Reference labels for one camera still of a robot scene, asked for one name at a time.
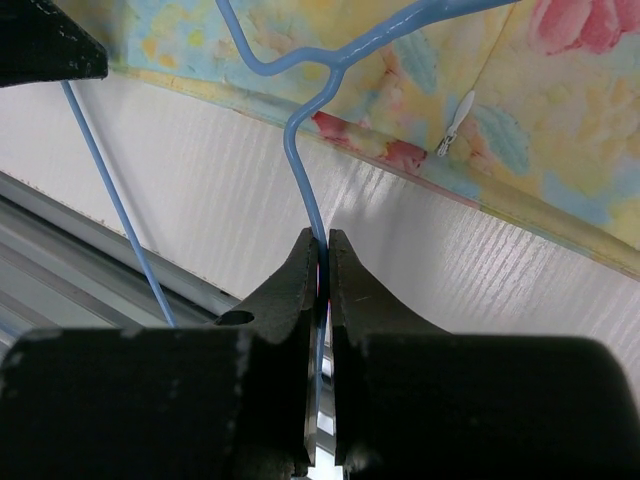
yellow floral cloth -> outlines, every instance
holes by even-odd
[[[324,67],[239,58],[214,0],[57,0],[127,75],[283,125]],[[255,54],[339,48],[410,0],[232,1]],[[640,1],[523,0],[430,25],[352,67],[303,129],[640,276]],[[435,150],[475,102],[448,155]]]

zipper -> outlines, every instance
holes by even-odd
[[[453,122],[445,133],[445,137],[442,139],[440,144],[438,145],[438,149],[436,150],[436,154],[439,157],[444,157],[447,153],[449,153],[449,147],[454,142],[454,140],[458,137],[458,127],[462,123],[462,121],[467,118],[469,115],[469,111],[473,106],[473,100],[476,96],[476,92],[471,90],[467,93],[460,105],[458,105],[458,109],[456,110],[456,114],[453,116]]]

blue wire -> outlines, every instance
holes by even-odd
[[[62,89],[64,90],[64,94],[67,96],[67,100],[69,102],[69,106],[73,111],[73,114],[76,117],[76,121],[78,122],[78,126],[82,131],[82,135],[84,136],[84,140],[89,147],[89,151],[91,152],[91,156],[93,160],[96,162],[96,167],[98,167],[98,171],[100,172],[100,176],[102,177],[102,181],[104,182],[105,187],[107,187],[107,192],[111,197],[111,201],[113,202],[113,206],[116,208],[116,212],[118,213],[118,217],[120,217],[120,221],[122,222],[122,226],[124,227],[124,231],[127,233],[127,237],[131,242],[131,246],[133,247],[133,251],[138,257],[138,261],[140,262],[140,266],[144,271],[144,274],[147,277],[147,281],[151,286],[151,290],[153,290],[153,294],[156,296],[156,300],[160,304],[160,308],[162,309],[162,313],[167,320],[167,323],[171,325],[173,328],[177,327],[175,316],[173,315],[173,311],[169,306],[169,302],[167,302],[167,297],[165,297],[156,276],[153,274],[153,270],[151,269],[151,265],[147,261],[147,257],[144,254],[144,250],[140,245],[140,241],[138,240],[138,236],[136,235],[135,230],[133,229],[133,225],[131,225],[131,221],[129,220],[129,216],[127,215],[127,211],[120,200],[120,196],[118,195],[118,191],[116,190],[115,185],[113,184],[113,180],[111,180],[111,175],[109,175],[109,170],[107,170],[107,166],[102,159],[102,155],[100,154],[100,150],[98,149],[98,145],[96,145],[96,141],[93,138],[91,133],[91,129],[89,129],[89,125],[87,125],[87,120],[84,118],[84,114],[82,113],[82,109],[80,105],[78,105],[78,100],[73,93],[71,85],[67,81],[61,82]]]
[[[289,118],[285,125],[283,137],[284,150],[289,160],[289,165],[298,182],[298,187],[300,188],[300,193],[307,209],[307,214],[309,215],[309,221],[311,222],[313,235],[318,240],[320,247],[318,255],[320,265],[319,298],[322,302],[327,302],[329,299],[329,253],[327,250],[327,238],[318,203],[313,194],[309,177],[298,154],[298,148],[296,146],[296,133],[298,128],[305,119],[318,112],[335,97],[344,74],[349,67],[375,52],[380,47],[430,23],[506,5],[515,1],[516,0],[418,0],[338,50],[331,51],[320,48],[303,47],[293,50],[273,62],[265,63],[258,60],[253,54],[229,0],[216,0],[220,13],[227,23],[231,37],[236,44],[240,56],[255,73],[262,76],[272,76],[302,62],[320,63],[328,66],[331,70],[327,84],[322,91],[296,110]],[[322,381],[322,358],[324,354],[327,304],[325,303],[324,306],[321,305],[320,308],[323,317],[320,319],[318,342],[316,344],[316,386],[318,389]]]

white wooden table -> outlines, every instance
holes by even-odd
[[[143,243],[243,297],[308,225],[281,130],[111,75],[76,84]],[[640,283],[310,139],[326,223],[403,302],[453,332],[586,335],[640,393]],[[121,226],[58,84],[0,89],[0,170]]]

white zipper tab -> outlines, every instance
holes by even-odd
[[[469,112],[471,111],[471,107],[473,106],[473,100],[476,96],[476,92],[471,90],[467,93],[460,105],[458,105],[458,109],[456,110],[456,114],[453,116],[453,122],[445,133],[445,137],[438,145],[438,149],[436,150],[436,154],[439,157],[444,157],[449,152],[449,147],[453,143],[453,141],[458,137],[458,127],[462,123],[462,121],[467,118]]]

